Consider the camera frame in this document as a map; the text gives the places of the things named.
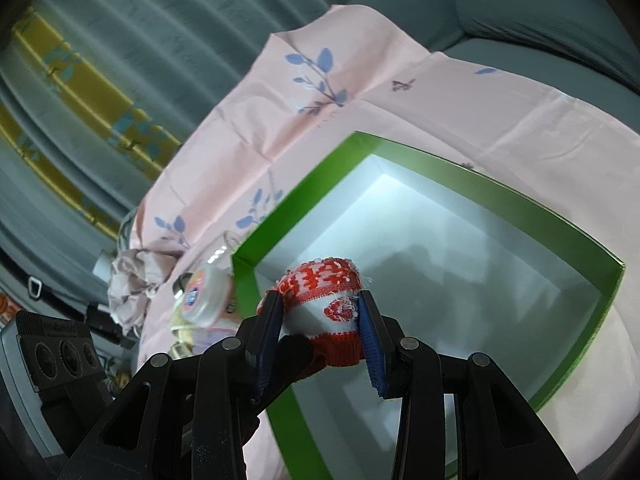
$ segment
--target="teal cushion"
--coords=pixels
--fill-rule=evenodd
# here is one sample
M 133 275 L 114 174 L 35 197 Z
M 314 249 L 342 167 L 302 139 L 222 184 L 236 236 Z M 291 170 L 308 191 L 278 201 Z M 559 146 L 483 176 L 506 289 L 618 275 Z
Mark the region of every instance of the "teal cushion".
M 428 50 L 444 50 L 465 37 L 454 0 L 356 0 L 373 7 Z
M 459 43 L 446 50 L 446 54 L 553 86 L 640 132 L 640 96 L 579 63 L 534 48 L 480 39 Z
M 640 52 L 605 0 L 456 0 L 465 32 L 549 49 L 640 91 Z

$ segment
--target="crumpled cloth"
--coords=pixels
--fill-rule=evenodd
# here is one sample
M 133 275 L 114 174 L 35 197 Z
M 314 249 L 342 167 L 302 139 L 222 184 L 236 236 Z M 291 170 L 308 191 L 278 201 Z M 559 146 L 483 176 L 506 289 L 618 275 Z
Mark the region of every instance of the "crumpled cloth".
M 171 274 L 178 259 L 170 254 L 127 249 L 111 264 L 108 290 L 111 319 L 127 335 L 145 322 L 150 298 Z
M 138 208 L 134 208 L 122 220 L 120 224 L 120 229 L 118 230 L 118 239 L 116 240 L 116 244 L 118 247 L 118 254 L 123 253 L 127 249 L 129 249 L 129 241 L 131 239 L 131 231 L 133 230 L 133 225 L 136 222 L 136 215 L 138 214 Z

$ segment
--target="screw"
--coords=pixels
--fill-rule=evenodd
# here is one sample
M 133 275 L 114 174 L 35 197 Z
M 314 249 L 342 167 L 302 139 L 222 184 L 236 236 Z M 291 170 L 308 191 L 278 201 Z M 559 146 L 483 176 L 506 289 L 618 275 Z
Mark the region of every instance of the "screw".
M 415 337 L 403 337 L 400 340 L 400 346 L 405 350 L 415 350 L 420 346 L 420 342 Z
M 491 362 L 491 359 L 489 359 L 489 356 L 486 354 L 482 354 L 482 353 L 477 353 L 474 354 L 474 356 L 472 357 L 473 362 L 475 364 L 477 364 L 478 366 L 484 368 L 485 366 L 488 366 L 489 363 Z
M 240 341 L 237 337 L 227 337 L 222 342 L 222 348 L 224 348 L 225 350 L 235 350 L 241 344 L 242 344 L 242 341 Z
M 167 354 L 156 354 L 151 358 L 151 365 L 153 368 L 162 368 L 169 362 L 169 356 Z

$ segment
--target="yellow stripe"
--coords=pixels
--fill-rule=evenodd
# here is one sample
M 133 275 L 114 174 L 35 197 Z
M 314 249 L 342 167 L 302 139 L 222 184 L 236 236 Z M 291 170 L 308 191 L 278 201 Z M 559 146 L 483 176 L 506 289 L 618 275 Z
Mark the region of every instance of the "yellow stripe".
M 153 124 L 33 8 L 14 26 L 14 38 L 32 68 L 73 113 L 149 179 L 158 177 L 180 146 L 171 133 Z
M 119 222 L 109 214 L 87 201 L 82 192 L 42 155 L 23 134 L 20 125 L 9 110 L 0 104 L 0 135 L 22 157 L 41 181 L 58 195 L 68 206 L 75 209 L 95 228 L 115 240 Z

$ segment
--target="rolled sock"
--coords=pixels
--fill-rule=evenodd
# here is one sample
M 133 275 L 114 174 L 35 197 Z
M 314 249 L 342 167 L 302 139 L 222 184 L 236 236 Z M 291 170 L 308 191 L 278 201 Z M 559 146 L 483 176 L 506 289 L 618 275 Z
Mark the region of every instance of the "rolled sock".
M 343 258 L 317 259 L 300 265 L 276 284 L 284 298 L 284 328 L 307 336 L 316 359 L 310 373 L 325 365 L 352 366 L 362 358 L 358 334 L 358 269 Z

